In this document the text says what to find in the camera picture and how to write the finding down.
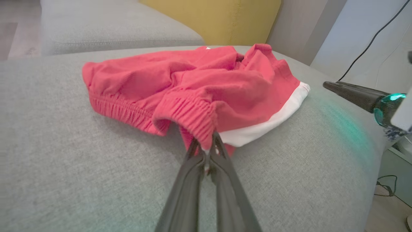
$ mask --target black cable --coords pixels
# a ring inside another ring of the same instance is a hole
[[[389,25],[389,23],[391,23],[391,22],[399,15],[399,13],[405,8],[406,4],[408,4],[409,1],[410,1],[410,0],[407,0],[407,1],[405,2],[405,4],[403,5],[403,7],[398,11],[398,13],[397,13],[387,24],[385,24],[378,32],[376,32],[375,36],[373,37],[372,41],[369,43],[368,47],[362,52],[362,54],[360,54],[360,55],[355,59],[355,61],[349,66],[349,68],[348,68],[348,70],[346,71],[346,73],[343,74],[343,76],[342,76],[338,81],[342,80],[342,79],[345,77],[345,75],[349,72],[349,70],[351,69],[351,67],[353,66],[353,64],[367,51],[367,49],[370,47],[370,45],[372,44],[372,42],[375,40],[375,38],[376,38],[376,36],[379,34],[379,32],[381,32],[387,25]]]
[[[382,186],[384,189],[386,189],[386,190],[389,192],[389,195],[380,195],[380,194],[374,194],[374,195],[376,195],[376,196],[394,196],[394,195],[395,195],[395,192],[396,192],[396,182],[398,181],[398,177],[397,177],[397,176],[395,176],[395,175],[384,175],[384,176],[379,177],[378,180],[381,179],[381,178],[384,178],[384,177],[388,177],[388,176],[394,176],[394,177],[395,177],[395,187],[393,188],[393,192],[392,192],[392,190],[391,190],[391,187],[389,187],[388,185],[382,185],[381,183],[377,182],[376,185],[380,185],[380,186]]]

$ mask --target gray fabric surface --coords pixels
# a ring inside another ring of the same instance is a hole
[[[96,114],[81,67],[157,50],[0,63],[0,228],[8,232],[153,231],[184,156],[173,127],[156,137]],[[245,53],[248,47],[236,49]],[[385,139],[371,114],[322,88],[285,123],[238,148],[233,163],[264,231],[363,231]],[[200,231],[215,231],[215,189],[202,182]]]
[[[203,45],[182,23],[138,0],[42,0],[42,55]]]

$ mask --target yellow cushion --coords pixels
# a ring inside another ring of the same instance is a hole
[[[281,0],[140,0],[185,24],[207,45],[266,43]]]

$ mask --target garment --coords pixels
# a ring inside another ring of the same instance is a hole
[[[96,112],[155,135],[175,122],[186,146],[195,136],[204,150],[216,130],[229,153],[289,118],[310,89],[265,44],[244,56],[199,47],[89,62],[83,80]]]

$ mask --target gray sofa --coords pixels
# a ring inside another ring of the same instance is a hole
[[[138,0],[41,0],[42,55],[203,45],[182,23]]]
[[[0,63],[2,197],[7,232],[153,231],[185,154],[165,137],[98,115],[85,62],[160,50],[66,54]],[[249,47],[235,47],[245,53]],[[232,161],[264,231],[362,232],[385,139],[372,115],[322,87],[329,78],[289,57],[311,86],[301,108]],[[215,186],[202,182],[200,231],[216,228]]]

